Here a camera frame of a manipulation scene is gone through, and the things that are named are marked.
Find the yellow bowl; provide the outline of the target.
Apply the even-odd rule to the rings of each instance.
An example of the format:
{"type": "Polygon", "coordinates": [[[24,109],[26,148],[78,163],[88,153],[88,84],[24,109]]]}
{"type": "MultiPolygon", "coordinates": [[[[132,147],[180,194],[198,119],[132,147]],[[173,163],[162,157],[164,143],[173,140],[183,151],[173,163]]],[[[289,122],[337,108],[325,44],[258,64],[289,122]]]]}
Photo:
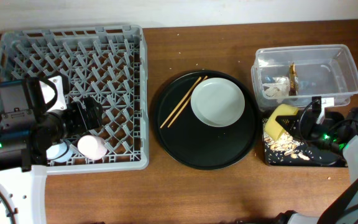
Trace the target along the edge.
{"type": "Polygon", "coordinates": [[[285,132],[285,122],[282,121],[286,116],[295,116],[298,113],[298,108],[286,104],[279,105],[268,118],[264,132],[273,140],[276,141],[281,138],[285,132]]]}

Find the food scraps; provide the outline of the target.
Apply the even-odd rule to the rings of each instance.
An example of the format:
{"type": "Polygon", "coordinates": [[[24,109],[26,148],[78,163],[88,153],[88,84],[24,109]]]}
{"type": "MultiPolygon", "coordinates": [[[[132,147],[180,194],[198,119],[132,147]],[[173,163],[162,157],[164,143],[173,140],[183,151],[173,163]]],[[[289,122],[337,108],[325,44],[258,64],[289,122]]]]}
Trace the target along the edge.
{"type": "Polygon", "coordinates": [[[264,152],[267,153],[268,162],[283,162],[284,159],[310,160],[302,150],[305,144],[293,139],[288,133],[282,134],[280,139],[273,141],[264,132],[264,144],[264,152]]]}

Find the pink plastic cup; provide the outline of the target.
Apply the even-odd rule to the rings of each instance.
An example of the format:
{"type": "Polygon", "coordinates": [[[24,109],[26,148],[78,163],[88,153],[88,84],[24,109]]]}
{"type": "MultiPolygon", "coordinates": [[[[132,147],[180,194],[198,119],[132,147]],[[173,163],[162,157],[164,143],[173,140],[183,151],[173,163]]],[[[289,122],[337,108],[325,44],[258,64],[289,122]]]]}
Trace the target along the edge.
{"type": "Polygon", "coordinates": [[[82,155],[94,161],[103,158],[108,151],[104,139],[93,135],[81,137],[77,148],[82,155]]]}

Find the white tissue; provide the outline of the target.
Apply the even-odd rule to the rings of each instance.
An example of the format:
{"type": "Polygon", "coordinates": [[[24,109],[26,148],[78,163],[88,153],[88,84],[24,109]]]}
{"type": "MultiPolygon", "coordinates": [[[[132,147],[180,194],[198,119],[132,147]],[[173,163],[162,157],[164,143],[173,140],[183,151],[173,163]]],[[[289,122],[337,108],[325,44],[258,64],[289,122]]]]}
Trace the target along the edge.
{"type": "Polygon", "coordinates": [[[273,82],[263,83],[264,93],[268,97],[284,97],[290,92],[290,80],[288,77],[273,77],[273,82]]]}

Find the light blue plastic cup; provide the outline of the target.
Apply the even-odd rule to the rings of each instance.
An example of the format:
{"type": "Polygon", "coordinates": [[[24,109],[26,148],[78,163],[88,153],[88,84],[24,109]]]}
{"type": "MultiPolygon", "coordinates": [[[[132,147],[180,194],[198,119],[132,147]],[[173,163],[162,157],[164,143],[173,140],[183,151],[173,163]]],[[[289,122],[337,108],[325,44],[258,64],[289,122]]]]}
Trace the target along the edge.
{"type": "Polygon", "coordinates": [[[46,154],[48,160],[62,163],[67,162],[72,157],[73,151],[70,149],[68,141],[62,141],[49,147],[46,154]]]}

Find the gold snack wrapper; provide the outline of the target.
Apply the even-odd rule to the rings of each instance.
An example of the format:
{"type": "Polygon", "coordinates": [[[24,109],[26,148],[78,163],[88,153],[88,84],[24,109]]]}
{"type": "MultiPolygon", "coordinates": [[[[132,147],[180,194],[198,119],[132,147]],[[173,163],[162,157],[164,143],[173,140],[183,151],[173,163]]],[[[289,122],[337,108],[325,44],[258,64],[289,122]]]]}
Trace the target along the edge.
{"type": "Polygon", "coordinates": [[[298,94],[298,75],[294,63],[292,63],[289,68],[289,80],[290,80],[289,95],[296,96],[298,94]]]}

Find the white round plate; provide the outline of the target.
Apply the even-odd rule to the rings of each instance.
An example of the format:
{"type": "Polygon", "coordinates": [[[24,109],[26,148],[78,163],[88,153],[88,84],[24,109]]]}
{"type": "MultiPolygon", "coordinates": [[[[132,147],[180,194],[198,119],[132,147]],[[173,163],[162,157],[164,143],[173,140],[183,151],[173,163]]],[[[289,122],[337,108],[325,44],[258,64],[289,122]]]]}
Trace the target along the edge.
{"type": "Polygon", "coordinates": [[[191,94],[191,109],[204,124],[222,128],[242,116],[245,96],[238,85],[225,78],[209,78],[198,84],[191,94]]]}

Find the wooden chopstick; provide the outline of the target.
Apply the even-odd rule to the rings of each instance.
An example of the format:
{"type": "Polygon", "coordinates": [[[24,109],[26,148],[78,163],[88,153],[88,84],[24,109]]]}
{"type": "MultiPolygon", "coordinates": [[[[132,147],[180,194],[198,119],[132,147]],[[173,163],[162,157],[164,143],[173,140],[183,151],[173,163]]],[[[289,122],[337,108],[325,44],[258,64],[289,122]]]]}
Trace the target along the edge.
{"type": "MultiPolygon", "coordinates": [[[[201,81],[195,86],[195,88],[202,82],[205,81],[208,78],[208,76],[205,77],[201,77],[201,81]]],[[[177,120],[177,118],[179,117],[179,115],[181,114],[181,112],[186,108],[186,106],[188,105],[188,103],[191,100],[191,94],[193,92],[193,90],[191,91],[191,93],[188,95],[188,98],[181,104],[181,106],[179,107],[179,109],[175,112],[175,114],[167,121],[169,122],[167,124],[167,128],[170,128],[172,126],[172,124],[177,120]]]]}
{"type": "Polygon", "coordinates": [[[179,103],[174,107],[172,112],[168,115],[168,117],[165,119],[165,121],[160,125],[160,129],[164,127],[164,125],[167,123],[167,121],[175,114],[175,112],[179,109],[181,104],[188,98],[188,95],[191,93],[191,91],[195,88],[195,86],[201,81],[201,77],[199,77],[194,84],[191,86],[191,88],[186,92],[186,94],[183,96],[183,98],[179,101],[179,103]]]}

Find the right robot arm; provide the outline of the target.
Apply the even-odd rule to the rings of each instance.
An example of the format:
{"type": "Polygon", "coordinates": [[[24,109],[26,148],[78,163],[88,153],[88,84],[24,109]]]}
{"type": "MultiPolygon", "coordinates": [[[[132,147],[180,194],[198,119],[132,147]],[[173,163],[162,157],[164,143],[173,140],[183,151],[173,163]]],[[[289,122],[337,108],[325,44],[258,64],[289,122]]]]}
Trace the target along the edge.
{"type": "Polygon", "coordinates": [[[333,153],[344,160],[349,169],[351,185],[318,217],[302,215],[289,210],[279,214],[274,223],[358,223],[358,108],[349,111],[346,118],[336,124],[316,124],[316,119],[303,127],[305,116],[278,116],[277,120],[289,119],[285,130],[301,141],[319,150],[333,153]]]}

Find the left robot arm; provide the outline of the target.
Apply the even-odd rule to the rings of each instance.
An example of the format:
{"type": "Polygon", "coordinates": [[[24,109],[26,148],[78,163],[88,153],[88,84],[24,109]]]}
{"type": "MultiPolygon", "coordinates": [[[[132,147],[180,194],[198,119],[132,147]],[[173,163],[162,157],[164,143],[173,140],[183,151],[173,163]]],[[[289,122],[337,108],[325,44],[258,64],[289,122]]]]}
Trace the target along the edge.
{"type": "Polygon", "coordinates": [[[92,97],[53,110],[58,90],[46,78],[1,83],[0,223],[45,223],[47,149],[102,125],[92,97]]]}

